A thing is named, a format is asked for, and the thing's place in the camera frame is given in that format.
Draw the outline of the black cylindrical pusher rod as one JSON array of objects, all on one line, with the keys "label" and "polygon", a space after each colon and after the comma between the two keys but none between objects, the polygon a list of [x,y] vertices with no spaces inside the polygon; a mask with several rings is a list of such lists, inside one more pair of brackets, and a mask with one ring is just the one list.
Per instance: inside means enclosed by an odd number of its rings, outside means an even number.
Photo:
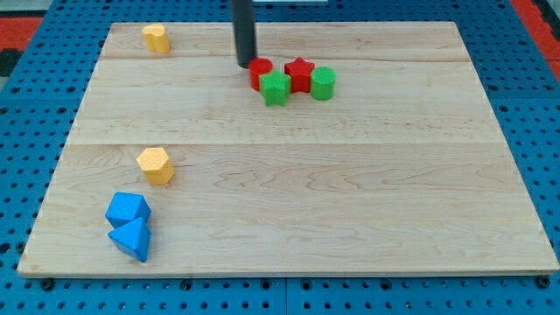
[{"label": "black cylindrical pusher rod", "polygon": [[248,68],[257,57],[253,1],[231,0],[230,7],[237,63],[241,68]]}]

